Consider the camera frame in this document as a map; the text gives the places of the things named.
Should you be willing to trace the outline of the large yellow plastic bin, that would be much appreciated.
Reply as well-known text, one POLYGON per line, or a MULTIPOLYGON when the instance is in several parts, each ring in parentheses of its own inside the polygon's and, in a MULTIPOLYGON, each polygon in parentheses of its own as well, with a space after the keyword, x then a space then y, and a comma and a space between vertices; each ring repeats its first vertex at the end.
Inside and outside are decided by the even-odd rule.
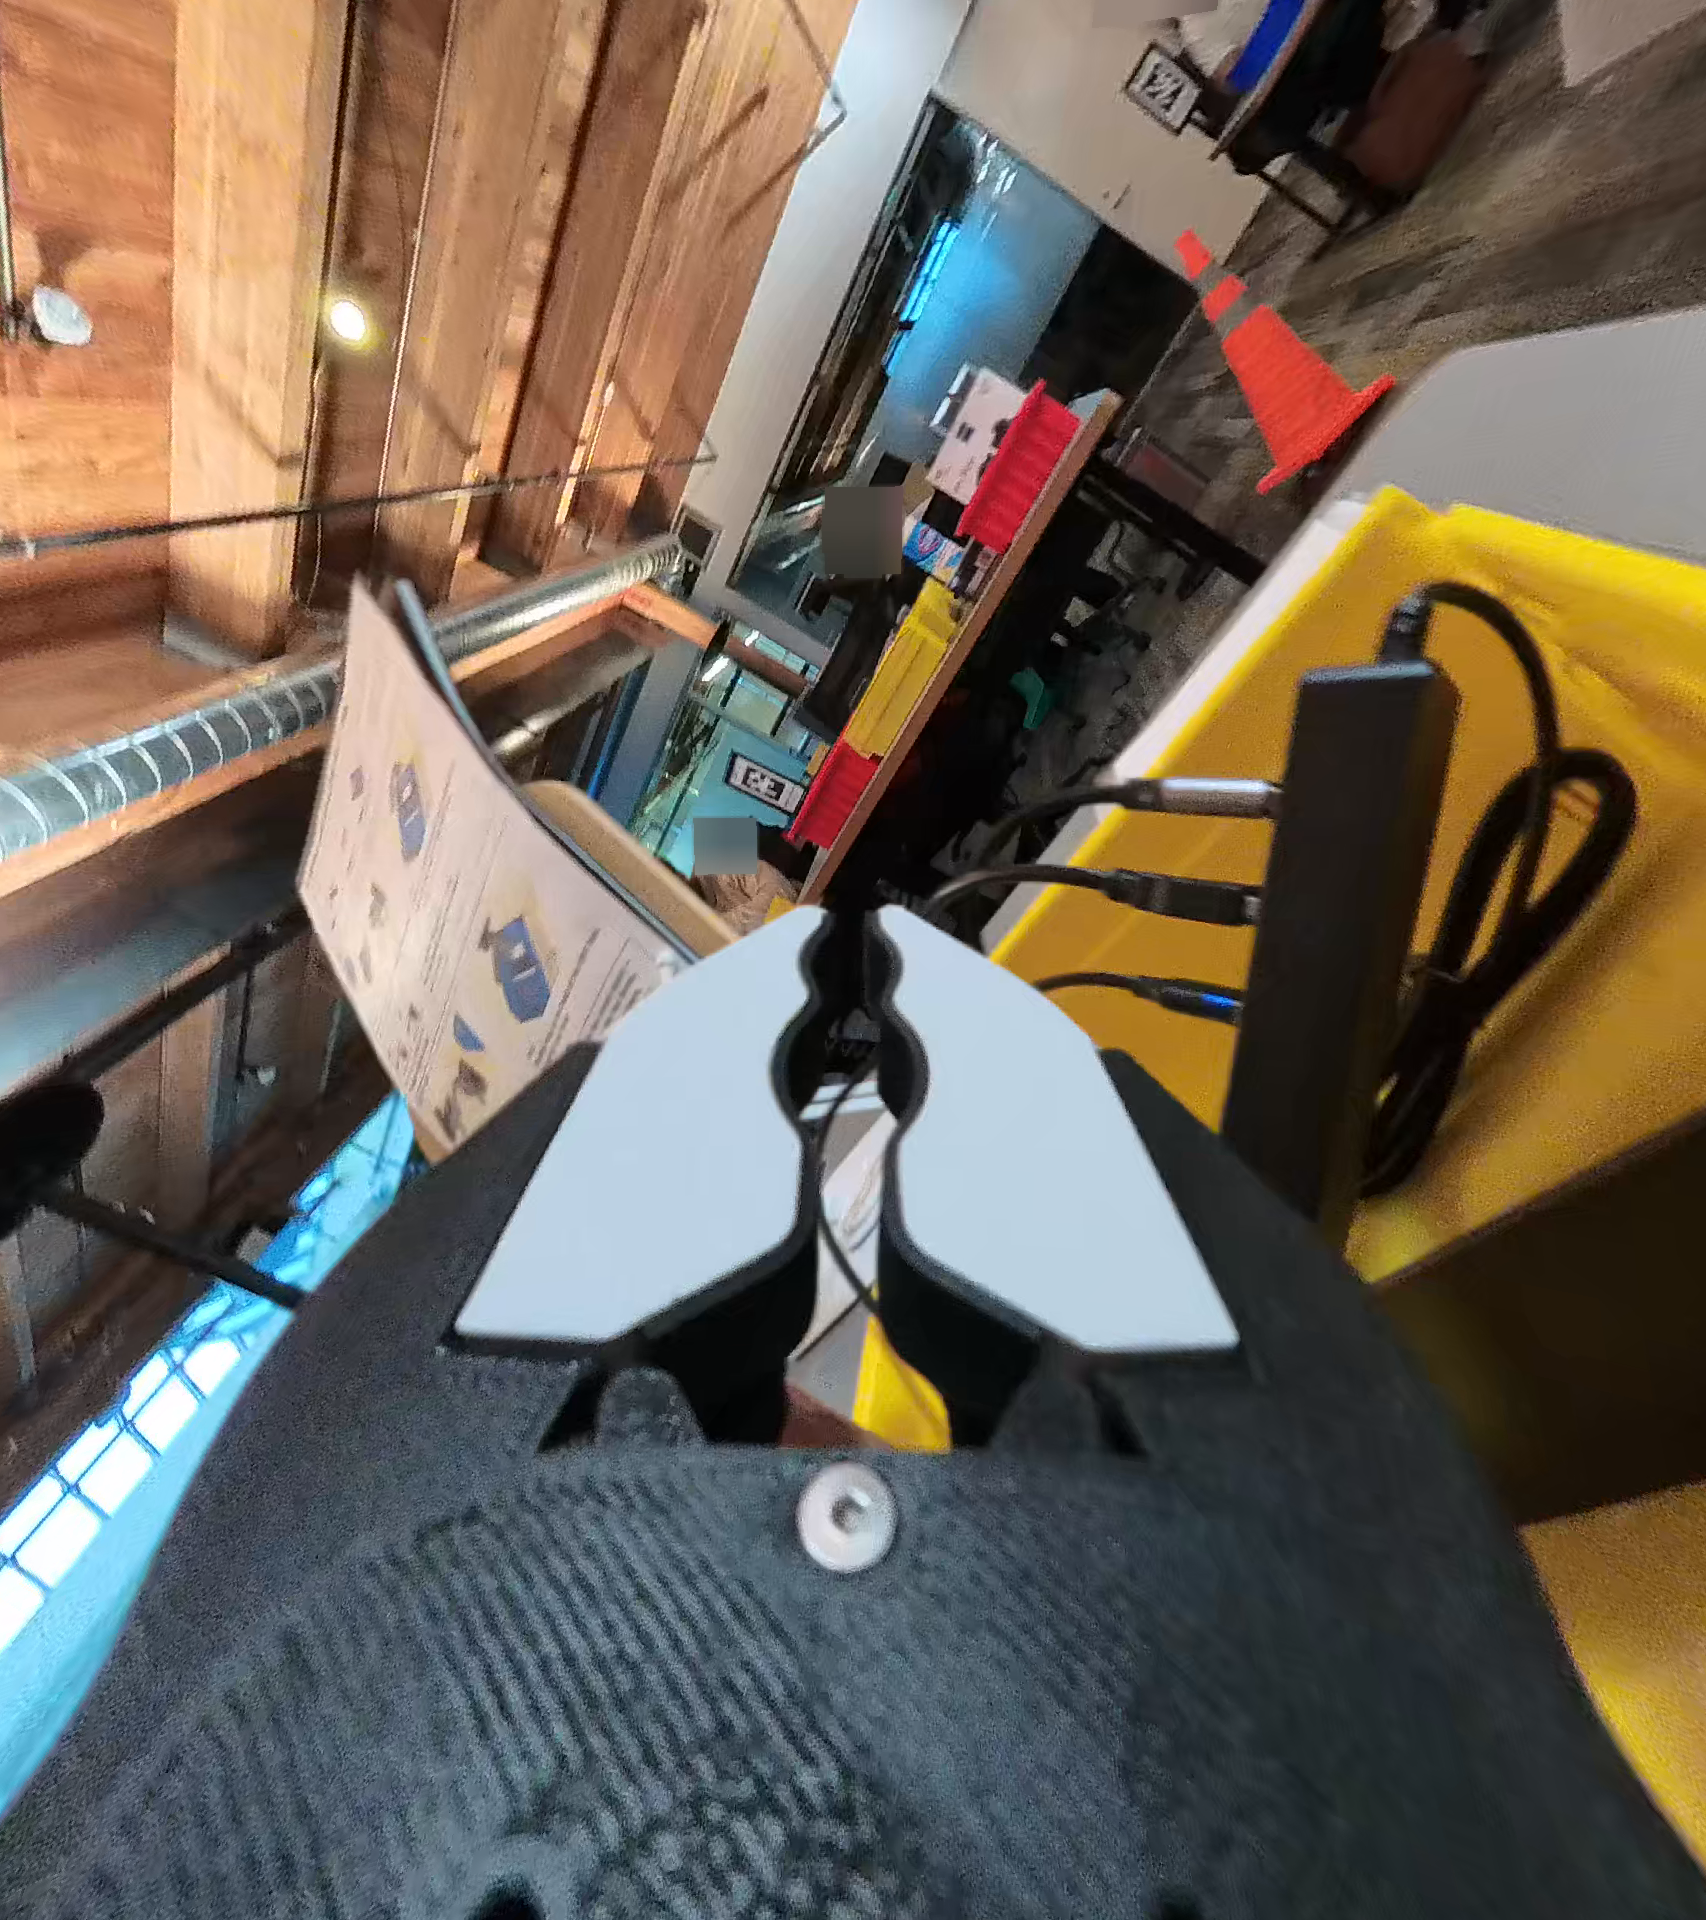
POLYGON ((1348 1260, 1457 1401, 1610 1730, 1706 1861, 1706 567, 1382 488, 1305 527, 1112 765, 1275 779, 1311 668, 1471 583, 1536 636, 1633 838, 1468 1048, 1348 1260))

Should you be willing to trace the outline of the cardboard backing board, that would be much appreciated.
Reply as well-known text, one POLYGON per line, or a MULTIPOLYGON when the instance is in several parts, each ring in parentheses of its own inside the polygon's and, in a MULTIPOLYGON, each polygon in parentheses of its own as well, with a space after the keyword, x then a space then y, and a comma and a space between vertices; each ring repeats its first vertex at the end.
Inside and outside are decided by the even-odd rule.
POLYGON ((566 779, 528 779, 518 794, 661 940, 692 958, 738 940, 695 888, 643 848, 588 792, 566 779))

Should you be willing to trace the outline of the black usb hub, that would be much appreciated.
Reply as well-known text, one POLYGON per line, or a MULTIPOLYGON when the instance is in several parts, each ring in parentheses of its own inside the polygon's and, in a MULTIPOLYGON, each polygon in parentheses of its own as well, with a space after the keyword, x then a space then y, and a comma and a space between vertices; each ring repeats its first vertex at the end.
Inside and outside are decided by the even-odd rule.
POLYGON ((1462 696, 1435 660, 1300 680, 1222 1139, 1340 1255, 1462 696))

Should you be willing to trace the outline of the brown chair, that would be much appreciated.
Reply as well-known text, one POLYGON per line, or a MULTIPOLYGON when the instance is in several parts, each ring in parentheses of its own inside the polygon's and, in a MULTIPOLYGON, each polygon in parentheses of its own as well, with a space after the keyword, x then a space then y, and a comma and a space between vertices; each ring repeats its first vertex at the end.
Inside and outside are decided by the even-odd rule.
POLYGON ((1398 44, 1345 135, 1354 167, 1387 197, 1409 197, 1462 135, 1486 85, 1486 62, 1463 34, 1398 44))

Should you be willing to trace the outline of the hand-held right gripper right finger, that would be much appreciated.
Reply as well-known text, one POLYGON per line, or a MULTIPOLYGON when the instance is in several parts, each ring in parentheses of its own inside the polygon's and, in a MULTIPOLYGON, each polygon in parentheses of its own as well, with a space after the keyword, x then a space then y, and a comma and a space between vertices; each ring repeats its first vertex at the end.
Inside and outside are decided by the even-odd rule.
POLYGON ((1093 1035, 903 906, 874 926, 912 1053, 907 1255, 1083 1355, 1230 1355, 1238 1326, 1093 1035))

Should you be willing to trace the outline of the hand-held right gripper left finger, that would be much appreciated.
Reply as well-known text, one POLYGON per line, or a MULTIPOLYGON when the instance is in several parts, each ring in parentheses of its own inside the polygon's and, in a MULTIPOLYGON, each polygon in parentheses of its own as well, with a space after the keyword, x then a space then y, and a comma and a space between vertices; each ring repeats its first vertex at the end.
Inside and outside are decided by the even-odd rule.
POLYGON ((826 926, 797 906, 611 1030, 452 1317, 465 1347, 606 1355, 768 1281, 792 1352, 817 1236, 792 1048, 826 926))

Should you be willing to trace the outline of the black white marker sign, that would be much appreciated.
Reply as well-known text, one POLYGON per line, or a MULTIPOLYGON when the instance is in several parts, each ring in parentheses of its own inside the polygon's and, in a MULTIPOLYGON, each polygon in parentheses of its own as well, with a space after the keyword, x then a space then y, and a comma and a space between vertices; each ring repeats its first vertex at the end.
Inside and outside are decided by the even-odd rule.
POLYGON ((1167 135, 1191 130, 1204 113, 1204 74, 1191 70, 1185 51, 1159 38, 1149 38, 1122 93, 1167 135))

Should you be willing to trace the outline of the orange traffic cone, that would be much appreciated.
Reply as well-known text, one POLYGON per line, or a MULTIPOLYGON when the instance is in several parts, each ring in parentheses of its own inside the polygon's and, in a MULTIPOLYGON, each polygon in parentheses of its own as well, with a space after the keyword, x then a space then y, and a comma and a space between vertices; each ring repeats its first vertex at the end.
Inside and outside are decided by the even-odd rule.
POLYGON ((1261 495, 1325 469, 1395 396, 1391 371, 1354 389, 1275 308, 1225 272, 1195 229, 1177 238, 1177 261, 1272 458, 1257 478, 1261 495))

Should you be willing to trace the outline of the red plastic bin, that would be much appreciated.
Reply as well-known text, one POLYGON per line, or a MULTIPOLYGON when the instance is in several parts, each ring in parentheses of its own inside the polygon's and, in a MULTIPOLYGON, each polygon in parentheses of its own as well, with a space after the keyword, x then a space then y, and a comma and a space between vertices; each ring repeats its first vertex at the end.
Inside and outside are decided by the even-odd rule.
POLYGON ((846 823, 861 807, 870 784, 875 779, 880 761, 864 755, 846 733, 817 761, 808 797, 798 802, 788 842, 797 848, 835 848, 846 823))
POLYGON ((1008 558, 1077 433, 1077 409, 1054 400, 1044 378, 1038 378, 1012 414, 984 474, 978 478, 978 490, 969 495, 958 541, 978 541, 988 551, 1008 558))

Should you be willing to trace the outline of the dark brown board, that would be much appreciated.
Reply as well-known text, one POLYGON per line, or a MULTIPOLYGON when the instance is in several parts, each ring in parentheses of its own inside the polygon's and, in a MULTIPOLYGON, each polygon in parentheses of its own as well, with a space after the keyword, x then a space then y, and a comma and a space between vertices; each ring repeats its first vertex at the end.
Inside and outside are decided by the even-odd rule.
POLYGON ((1509 1521, 1706 1482, 1706 1111, 1372 1296, 1509 1521))

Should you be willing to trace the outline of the thin black cable blue plug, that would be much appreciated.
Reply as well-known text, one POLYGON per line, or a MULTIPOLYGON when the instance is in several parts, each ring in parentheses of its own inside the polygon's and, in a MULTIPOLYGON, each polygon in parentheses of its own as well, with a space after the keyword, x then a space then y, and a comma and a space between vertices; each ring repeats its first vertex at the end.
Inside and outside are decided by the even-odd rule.
MULTIPOLYGON (((1126 971, 1056 971, 1035 981, 1038 994, 1103 990, 1138 999, 1159 1015, 1238 1026, 1240 994, 1199 977, 1154 977, 1126 971)), ((839 1070, 826 1076, 808 1107, 808 1130, 817 1148, 817 1292, 816 1320, 797 1355, 810 1355, 875 1292, 880 1181, 892 1117, 874 1067, 875 1026, 849 1018, 839 1035, 839 1070)))

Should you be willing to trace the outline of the silver ventilation duct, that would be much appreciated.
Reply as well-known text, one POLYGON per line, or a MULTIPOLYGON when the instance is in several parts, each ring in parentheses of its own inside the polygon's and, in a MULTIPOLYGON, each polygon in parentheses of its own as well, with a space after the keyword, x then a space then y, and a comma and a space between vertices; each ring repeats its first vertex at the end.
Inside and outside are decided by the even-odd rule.
MULTIPOLYGON (((687 565, 682 538, 661 532, 615 558, 499 592, 465 609, 435 609, 441 665, 465 665, 518 639, 563 613, 600 609, 630 587, 652 587, 687 565)), ((0 863, 114 823, 198 779, 297 746, 303 748, 338 711, 345 654, 308 654, 292 665, 209 687, 194 707, 146 719, 123 733, 30 748, 0 748, 0 863)))

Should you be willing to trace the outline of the instruction sheet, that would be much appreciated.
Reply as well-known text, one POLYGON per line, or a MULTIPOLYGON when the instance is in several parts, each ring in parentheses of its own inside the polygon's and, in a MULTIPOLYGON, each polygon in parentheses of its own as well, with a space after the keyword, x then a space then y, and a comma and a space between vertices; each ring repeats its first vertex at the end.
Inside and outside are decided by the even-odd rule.
POLYGON ((532 812, 413 587, 354 583, 301 906, 429 1162, 695 965, 532 812))

